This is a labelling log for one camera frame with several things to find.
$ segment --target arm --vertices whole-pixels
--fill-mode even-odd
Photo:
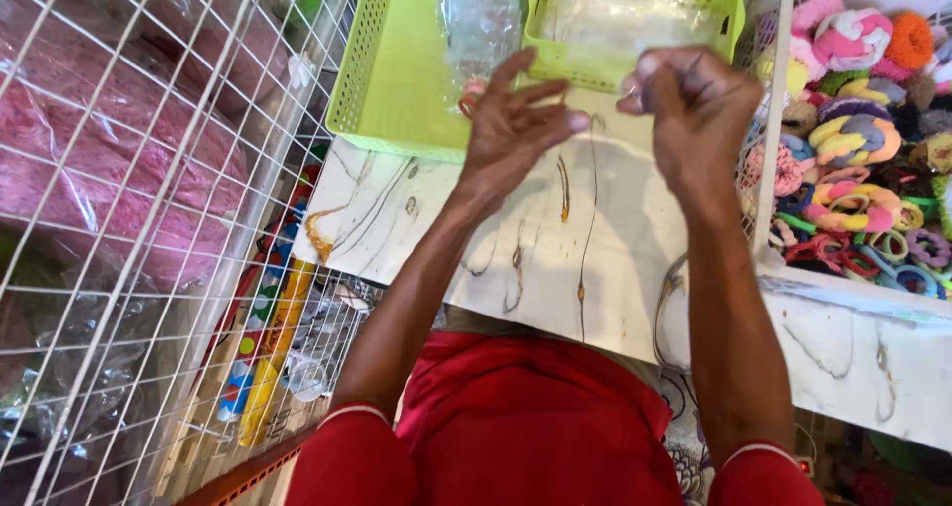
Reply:
[[[618,110],[655,114],[659,170],[687,222],[692,379],[711,457],[768,439],[791,450],[786,363],[750,261],[734,192],[760,84],[706,49],[646,53]]]
[[[489,82],[472,115],[470,144],[460,180],[446,206],[351,343],[330,410],[370,402],[390,420],[429,335],[446,287],[470,235],[523,181],[539,157],[589,127],[589,116],[565,105],[531,107],[565,92],[565,81],[510,92],[509,85],[535,58],[510,56]]]

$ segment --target white wire basket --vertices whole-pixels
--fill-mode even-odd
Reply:
[[[270,417],[259,424],[267,427],[265,441],[239,446],[237,424],[214,416],[237,357],[233,345],[215,343],[244,336],[255,298],[234,294],[243,274],[266,267],[255,260],[256,239],[285,240],[266,224],[294,210],[288,196],[295,184],[317,182],[303,170],[320,163],[311,147],[332,140],[324,113],[353,1],[319,0],[313,13],[297,0],[188,1],[200,18],[183,33],[155,0],[0,0],[0,227],[14,236],[6,239],[0,281],[0,489],[7,501],[178,500],[324,411],[326,396],[298,403],[276,388]],[[293,33],[288,6],[306,21]],[[105,19],[90,15],[96,12],[107,15],[105,30],[96,24]],[[23,13],[30,16],[13,16]],[[261,28],[275,36],[264,46],[252,35]],[[146,39],[147,31],[160,38]],[[162,61],[153,61],[158,54]],[[242,80],[233,72],[255,74]],[[79,83],[88,84],[74,91]],[[33,100],[17,100],[24,95]],[[236,96],[244,104],[226,106]],[[150,114],[129,112],[137,99],[154,102]],[[27,124],[17,115],[24,106],[62,124]],[[163,115],[171,110],[186,111],[173,127]],[[34,150],[38,132],[49,153]],[[214,163],[201,155],[211,132],[228,141]],[[34,137],[21,143],[25,134]],[[123,159],[119,172],[90,160],[92,138]],[[131,149],[118,142],[130,138]],[[234,166],[244,172],[233,173]],[[154,188],[137,186],[144,182]],[[87,184],[100,196],[85,195]],[[232,196],[228,210],[215,208],[222,185]],[[70,214],[86,217],[79,224],[63,216],[67,194],[78,200]],[[187,222],[187,232],[169,241],[174,218]],[[205,248],[212,227],[216,241]],[[48,257],[62,278],[20,278]],[[298,328],[324,334],[309,357],[322,367],[329,394],[379,291],[324,269],[316,279],[322,297],[344,300],[333,316]],[[224,326],[232,304],[238,315]]]
[[[738,45],[737,62],[750,67],[768,46],[777,43],[777,59],[773,76],[766,84],[767,96],[758,110],[738,168],[737,188],[744,206],[744,232],[751,242],[757,261],[756,271],[761,286],[770,291],[843,305],[861,313],[890,316],[909,321],[910,327],[946,331],[952,327],[952,303],[918,294],[863,284],[846,278],[815,273],[785,265],[768,247],[773,189],[762,189],[767,181],[773,184],[777,170],[780,117],[784,107],[786,65],[789,58],[790,20],[795,4],[806,0],[754,0],[748,13],[749,25]],[[910,10],[926,17],[930,24],[952,30],[952,0],[845,0],[847,7],[875,7],[885,13]],[[747,152],[758,144],[767,148],[765,177],[760,182],[744,176]]]

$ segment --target hand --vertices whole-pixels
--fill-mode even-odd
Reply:
[[[587,113],[569,111],[564,104],[530,106],[565,93],[567,80],[509,90],[534,59],[533,49],[509,56],[496,68],[472,113],[467,158],[447,205],[473,208],[479,221],[503,206],[543,153],[589,128]]]
[[[623,113],[655,115],[658,169],[685,209],[725,196],[736,204],[734,169],[760,83],[704,47],[649,50],[622,83]]]

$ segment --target purple yarn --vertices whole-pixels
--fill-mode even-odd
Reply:
[[[860,97],[836,97],[820,105],[820,123],[826,123],[843,115],[865,113],[880,119],[892,121],[887,107]]]

